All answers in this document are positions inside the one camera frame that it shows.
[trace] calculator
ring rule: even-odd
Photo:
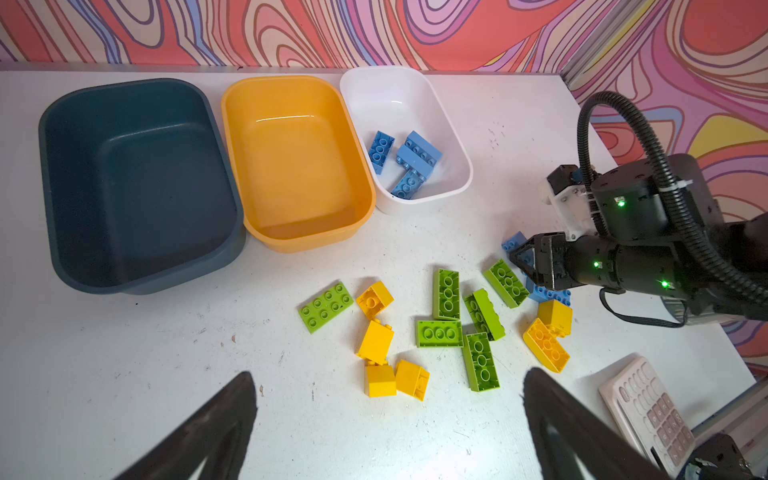
[[[650,362],[637,357],[598,390],[627,443],[676,477],[694,450],[694,435]]]

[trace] plastic container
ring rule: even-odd
[[[361,67],[341,77],[341,93],[365,151],[377,131],[395,138],[381,175],[368,161],[376,185],[376,206],[389,215],[436,212],[472,182],[472,162],[437,98],[419,71],[407,67]],[[432,176],[411,200],[390,192],[405,170],[395,153],[415,131],[442,152]]]
[[[294,253],[350,238],[371,217],[367,157],[344,102],[315,77],[248,78],[221,99],[245,227]]]
[[[87,293],[146,294],[227,265],[243,209],[203,93],[160,78],[86,88],[40,119],[53,267]]]

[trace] toy brick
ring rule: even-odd
[[[413,150],[419,156],[422,156],[422,154],[427,154],[427,156],[435,160],[435,163],[437,163],[442,158],[442,152],[432,146],[432,144],[430,144],[427,140],[424,139],[424,137],[417,134],[415,131],[412,131],[408,135],[408,138],[406,138],[405,146]]]
[[[432,318],[459,320],[461,297],[458,295],[458,272],[440,269],[432,282]]]
[[[565,364],[571,358],[540,319],[534,320],[531,326],[525,330],[523,341],[536,355],[538,361],[552,372],[562,372]]]
[[[464,346],[462,323],[459,320],[419,320],[416,322],[416,345]]]
[[[310,333],[315,333],[350,305],[352,305],[352,296],[346,291],[344,284],[338,282],[333,288],[299,310],[299,315]]]
[[[429,383],[429,372],[418,365],[400,360],[397,364],[395,383],[400,392],[416,397],[423,402],[427,392],[427,383]]]
[[[557,300],[549,300],[538,306],[538,318],[552,332],[552,335],[564,338],[571,335],[571,322],[574,311]]]
[[[387,362],[383,365],[367,362],[363,382],[366,395],[371,398],[397,395],[395,370]]]
[[[496,367],[491,354],[491,344],[485,332],[464,337],[464,363],[467,366],[469,388],[474,392],[498,388]]]
[[[373,170],[376,175],[381,175],[384,168],[384,161],[389,154],[389,149],[392,148],[392,142],[395,139],[389,135],[380,131],[376,132],[376,137],[373,139],[370,150],[368,150],[368,158],[371,159]]]
[[[536,285],[533,283],[533,280],[528,277],[525,277],[525,289],[531,292],[531,294],[528,295],[528,298],[534,300],[537,303],[548,302],[549,300],[557,300],[558,302],[563,303],[565,306],[571,306],[570,290],[562,290],[559,292],[550,290],[545,286]]]
[[[392,344],[394,336],[395,333],[390,325],[382,325],[378,319],[371,320],[366,335],[362,338],[357,356],[370,360],[376,365],[384,365],[386,354],[389,352],[389,345]]]
[[[504,326],[498,321],[498,314],[493,310],[493,303],[488,298],[488,292],[480,289],[472,295],[464,297],[464,303],[469,310],[469,316],[479,332],[486,332],[488,340],[494,341],[507,334]]]
[[[411,200],[416,191],[421,188],[424,181],[419,178],[415,170],[411,169],[402,176],[400,182],[392,189],[392,195],[404,200]]]
[[[517,232],[515,235],[512,235],[507,240],[504,240],[504,243],[502,243],[502,249],[506,253],[509,253],[513,251],[515,248],[521,246],[523,243],[525,243],[528,239],[525,238],[525,235],[523,235],[522,232]],[[533,249],[528,250],[523,254],[523,261],[526,262],[528,265],[533,266]]]
[[[483,276],[509,308],[520,305],[528,296],[528,291],[503,259],[483,272]]]
[[[435,168],[435,161],[431,157],[427,157],[426,159],[421,158],[405,145],[397,150],[395,160],[406,170],[416,170],[416,173],[419,174],[419,178],[422,181],[426,181],[426,179],[429,178],[429,175],[432,175],[432,170]]]
[[[369,320],[376,318],[379,313],[389,306],[395,299],[386,289],[384,283],[376,282],[368,290],[357,297],[357,304]]]

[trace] dark blue bin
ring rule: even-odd
[[[157,292],[245,244],[243,207],[208,100],[158,78],[75,91],[40,119],[54,270],[87,293]]]

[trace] white plastic container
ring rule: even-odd
[[[421,72],[407,67],[354,68],[341,77],[340,87],[366,158],[377,131],[395,138],[381,175],[368,162],[376,206],[382,212],[393,216],[435,212],[467,189],[472,162]],[[406,172],[395,162],[395,154],[411,131],[440,150],[442,158],[414,197],[403,200],[390,192]]]

